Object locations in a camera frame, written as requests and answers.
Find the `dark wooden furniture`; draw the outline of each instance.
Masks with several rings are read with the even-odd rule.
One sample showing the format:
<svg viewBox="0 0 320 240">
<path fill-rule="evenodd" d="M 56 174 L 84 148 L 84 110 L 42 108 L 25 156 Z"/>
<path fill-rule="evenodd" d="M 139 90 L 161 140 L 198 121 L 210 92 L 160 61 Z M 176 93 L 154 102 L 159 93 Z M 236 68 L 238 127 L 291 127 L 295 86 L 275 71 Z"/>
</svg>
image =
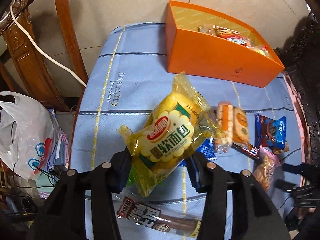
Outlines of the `dark wooden furniture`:
<svg viewBox="0 0 320 240">
<path fill-rule="evenodd" d="M 15 3 L 12 5 L 12 10 L 21 26 L 34 38 L 32 25 L 28 20 L 28 6 L 32 2 L 33 0 L 15 0 Z M 87 83 L 88 75 L 73 29 L 69 2 L 68 0 L 55 0 L 55 4 L 62 34 L 74 71 Z M 0 35 L 1 34 L 4 36 L 14 65 L 29 95 L 46 107 L 54 107 L 58 111 L 68 111 L 69 107 L 53 84 L 45 66 L 43 56 L 34 48 L 28 37 L 13 23 L 10 8 L 0 20 Z M 15 91 L 1 63 L 0 73 L 10 90 Z"/>
<path fill-rule="evenodd" d="M 305 25 L 287 50 L 277 48 L 292 83 L 300 96 L 310 134 L 311 155 L 306 162 L 319 166 L 320 161 L 320 25 L 310 13 Z"/>
</svg>

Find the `white plastic bag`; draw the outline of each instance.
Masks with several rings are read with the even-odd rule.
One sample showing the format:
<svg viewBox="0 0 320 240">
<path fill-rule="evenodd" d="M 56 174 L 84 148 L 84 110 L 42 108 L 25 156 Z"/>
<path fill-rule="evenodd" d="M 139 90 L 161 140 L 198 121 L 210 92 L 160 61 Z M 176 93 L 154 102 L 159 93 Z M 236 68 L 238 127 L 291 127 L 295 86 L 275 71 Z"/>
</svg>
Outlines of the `white plastic bag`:
<svg viewBox="0 0 320 240">
<path fill-rule="evenodd" d="M 19 176 L 36 180 L 44 169 L 61 129 L 44 106 L 33 98 L 14 92 L 15 103 L 0 101 L 0 158 Z"/>
</svg>

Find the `blue tablecloth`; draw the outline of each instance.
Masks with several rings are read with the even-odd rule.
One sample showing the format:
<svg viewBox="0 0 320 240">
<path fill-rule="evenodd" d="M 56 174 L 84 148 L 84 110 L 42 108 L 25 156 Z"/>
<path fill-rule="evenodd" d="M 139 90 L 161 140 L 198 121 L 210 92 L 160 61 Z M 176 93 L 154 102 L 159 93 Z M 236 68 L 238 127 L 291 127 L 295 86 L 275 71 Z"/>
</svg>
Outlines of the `blue tablecloth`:
<svg viewBox="0 0 320 240">
<path fill-rule="evenodd" d="M 125 148 L 117 129 L 126 124 L 133 131 L 143 127 L 151 110 L 171 91 L 174 74 L 167 73 L 165 25 L 163 23 L 142 23 L 119 27 L 113 30 L 106 41 L 81 102 L 74 133 L 71 168 L 78 172 L 89 171 L 105 161 L 115 152 Z M 295 112 L 281 74 L 266 88 L 214 78 L 189 76 L 193 86 L 216 106 L 220 101 L 231 101 L 241 105 L 247 113 L 250 140 L 254 142 L 254 114 L 270 118 L 287 117 L 287 141 L 290 151 L 284 162 L 301 163 L 301 144 Z M 243 154 L 230 149 L 218 155 L 216 163 L 227 171 L 252 171 L 253 162 Z M 191 186 L 188 174 L 185 182 L 185 167 L 178 167 L 158 185 L 147 198 L 159 207 L 182 212 L 183 183 L 186 183 L 186 212 L 201 217 L 205 194 L 198 194 Z M 277 169 L 277 178 L 299 184 L 300 176 Z M 287 194 L 273 187 L 269 195 L 282 216 L 292 208 Z M 86 200 L 87 238 L 93 239 L 90 200 Z M 137 226 L 129 220 L 118 219 L 122 239 L 181 239 L 181 236 L 166 234 Z M 228 192 L 227 226 L 225 239 L 231 237 L 232 194 Z"/>
</svg>

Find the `white cable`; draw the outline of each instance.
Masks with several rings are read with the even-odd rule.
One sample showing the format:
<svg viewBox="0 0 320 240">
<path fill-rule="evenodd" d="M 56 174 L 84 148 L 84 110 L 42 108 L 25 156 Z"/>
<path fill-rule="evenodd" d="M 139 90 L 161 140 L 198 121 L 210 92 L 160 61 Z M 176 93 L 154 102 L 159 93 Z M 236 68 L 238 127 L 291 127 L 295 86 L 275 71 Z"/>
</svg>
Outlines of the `white cable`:
<svg viewBox="0 0 320 240">
<path fill-rule="evenodd" d="M 63 68 L 64 70 L 68 71 L 71 75 L 73 75 L 80 83 L 81 85 L 83 85 L 84 87 L 86 87 L 87 85 L 69 68 L 65 67 L 64 65 L 62 65 L 61 63 L 59 63 L 58 61 L 54 60 L 53 58 L 51 58 L 49 55 L 47 55 L 45 52 L 43 52 L 38 45 L 35 43 L 35 41 L 32 39 L 32 37 L 30 36 L 30 34 L 18 23 L 17 19 L 14 17 L 13 11 L 12 11 L 12 5 L 10 5 L 10 12 L 11 12 L 11 16 L 12 19 L 14 21 L 14 23 L 19 27 L 20 30 L 23 31 L 23 33 L 25 35 L 27 35 L 27 37 L 29 38 L 29 40 L 31 41 L 31 43 L 33 44 L 33 46 L 35 46 L 35 48 L 43 55 L 45 56 L 48 60 L 50 60 L 51 62 L 55 63 L 56 65 L 58 65 L 60 68 Z"/>
</svg>

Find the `screw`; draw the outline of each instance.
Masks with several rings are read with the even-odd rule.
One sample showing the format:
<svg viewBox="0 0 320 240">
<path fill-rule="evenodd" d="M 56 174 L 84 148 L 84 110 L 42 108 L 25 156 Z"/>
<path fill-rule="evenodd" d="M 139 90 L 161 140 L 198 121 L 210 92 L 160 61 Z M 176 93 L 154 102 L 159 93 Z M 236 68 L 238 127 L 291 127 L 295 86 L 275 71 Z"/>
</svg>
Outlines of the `screw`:
<svg viewBox="0 0 320 240">
<path fill-rule="evenodd" d="M 214 169 L 215 167 L 217 167 L 217 165 L 215 163 L 207 163 L 207 167 L 209 169 Z"/>
<path fill-rule="evenodd" d="M 105 162 L 105 163 L 103 163 L 103 164 L 102 164 L 102 168 L 104 168 L 104 169 L 109 169 L 109 168 L 111 168 L 111 163 L 110 163 L 110 162 Z"/>
<path fill-rule="evenodd" d="M 68 176 L 73 176 L 73 175 L 75 175 L 76 174 L 76 170 L 74 170 L 74 169 L 71 169 L 71 170 L 68 170 L 67 171 L 67 175 Z"/>
<path fill-rule="evenodd" d="M 251 172 L 248 171 L 248 170 L 243 170 L 242 171 L 242 175 L 246 176 L 246 177 L 249 177 L 251 175 Z"/>
</svg>

